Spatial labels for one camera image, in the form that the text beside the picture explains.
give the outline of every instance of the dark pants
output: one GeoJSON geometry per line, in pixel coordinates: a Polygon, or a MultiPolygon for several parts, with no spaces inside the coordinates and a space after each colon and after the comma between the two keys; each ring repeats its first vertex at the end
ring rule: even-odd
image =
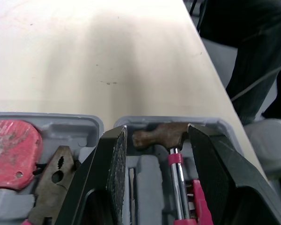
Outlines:
{"type": "MultiPolygon", "coordinates": [[[[201,36],[238,48],[232,78],[226,88],[230,98],[267,72],[281,66],[280,0],[208,0],[201,36]]],[[[233,102],[241,122],[255,119],[277,76],[272,76],[233,102]]],[[[264,113],[281,118],[281,72],[278,96],[264,113]]]]}

